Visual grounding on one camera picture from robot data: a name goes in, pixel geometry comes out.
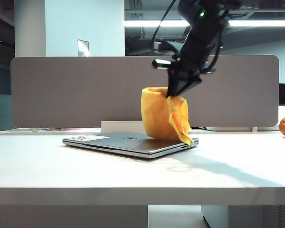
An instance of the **black cable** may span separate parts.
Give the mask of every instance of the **black cable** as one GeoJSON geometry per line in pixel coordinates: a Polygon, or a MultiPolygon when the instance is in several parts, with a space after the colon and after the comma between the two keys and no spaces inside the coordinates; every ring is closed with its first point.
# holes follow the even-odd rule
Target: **black cable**
{"type": "Polygon", "coordinates": [[[155,41],[155,36],[156,36],[156,34],[157,34],[158,30],[160,29],[161,23],[162,23],[162,21],[163,21],[163,20],[165,20],[165,18],[166,18],[166,16],[167,16],[167,14],[169,13],[170,9],[172,8],[172,6],[174,5],[174,3],[175,3],[175,2],[176,2],[176,0],[172,0],[172,2],[171,2],[171,4],[170,4],[170,6],[167,8],[167,10],[166,10],[165,14],[163,15],[163,17],[162,17],[162,19],[161,19],[160,24],[157,26],[157,28],[156,28],[156,30],[155,30],[155,32],[154,32],[154,34],[153,34],[153,36],[152,36],[152,39],[151,39],[151,45],[150,45],[150,47],[151,47],[151,49],[152,49],[152,50],[154,50],[154,41],[155,41]]]}
{"type": "MultiPolygon", "coordinates": [[[[228,14],[229,14],[229,9],[227,9],[227,10],[224,11],[224,13],[222,14],[221,18],[222,18],[222,19],[225,18],[228,14]]],[[[219,32],[219,38],[218,38],[217,50],[216,50],[216,52],[215,52],[215,56],[214,56],[212,62],[210,63],[210,65],[207,67],[207,69],[204,69],[204,70],[202,71],[203,74],[209,72],[209,71],[212,70],[213,67],[215,66],[215,64],[216,64],[216,62],[217,62],[217,60],[218,60],[218,58],[219,58],[220,45],[221,45],[221,43],[222,43],[222,36],[223,36],[223,30],[221,30],[221,31],[219,32]]]]}
{"type": "Polygon", "coordinates": [[[207,72],[212,70],[214,65],[217,63],[217,60],[219,58],[219,52],[220,52],[220,44],[222,43],[222,35],[223,35],[223,30],[221,30],[219,33],[219,38],[218,38],[218,42],[217,42],[217,50],[215,52],[215,56],[214,56],[212,62],[210,63],[210,65],[206,69],[202,70],[202,72],[201,72],[202,74],[206,74],[207,72]]]}
{"type": "Polygon", "coordinates": [[[191,129],[192,130],[205,130],[205,131],[209,131],[209,132],[213,131],[213,130],[207,129],[206,127],[192,127],[191,129]]]}

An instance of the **desk leg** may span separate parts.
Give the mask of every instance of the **desk leg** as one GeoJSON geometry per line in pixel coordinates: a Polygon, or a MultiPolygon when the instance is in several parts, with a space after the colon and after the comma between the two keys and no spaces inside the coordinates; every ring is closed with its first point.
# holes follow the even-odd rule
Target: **desk leg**
{"type": "Polygon", "coordinates": [[[0,228],[147,228],[148,206],[0,206],[0,228]]]}

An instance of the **laptop lid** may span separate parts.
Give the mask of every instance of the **laptop lid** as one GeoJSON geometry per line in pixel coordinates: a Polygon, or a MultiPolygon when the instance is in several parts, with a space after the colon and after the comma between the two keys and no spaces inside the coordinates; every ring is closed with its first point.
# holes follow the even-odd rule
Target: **laptop lid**
{"type": "Polygon", "coordinates": [[[120,151],[130,151],[136,153],[153,154],[161,151],[166,151],[173,148],[187,149],[187,145],[180,140],[165,139],[158,140],[147,136],[142,133],[127,133],[127,132],[114,132],[97,135],[85,135],[72,138],[63,139],[64,144],[72,143],[78,146],[86,145],[91,148],[95,147],[101,149],[116,149],[120,151]]]}

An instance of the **floor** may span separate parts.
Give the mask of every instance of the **floor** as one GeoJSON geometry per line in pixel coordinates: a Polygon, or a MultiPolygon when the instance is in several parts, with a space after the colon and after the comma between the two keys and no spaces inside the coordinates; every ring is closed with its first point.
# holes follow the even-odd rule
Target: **floor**
{"type": "Polygon", "coordinates": [[[149,206],[149,228],[207,228],[200,206],[149,206]]]}

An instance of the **desk surface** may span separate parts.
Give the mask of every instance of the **desk surface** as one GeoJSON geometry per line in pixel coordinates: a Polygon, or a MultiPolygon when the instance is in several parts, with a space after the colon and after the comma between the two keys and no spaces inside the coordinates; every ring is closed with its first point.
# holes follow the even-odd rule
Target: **desk surface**
{"type": "Polygon", "coordinates": [[[0,134],[0,205],[285,205],[280,132],[195,133],[197,148],[145,161],[0,134]]]}

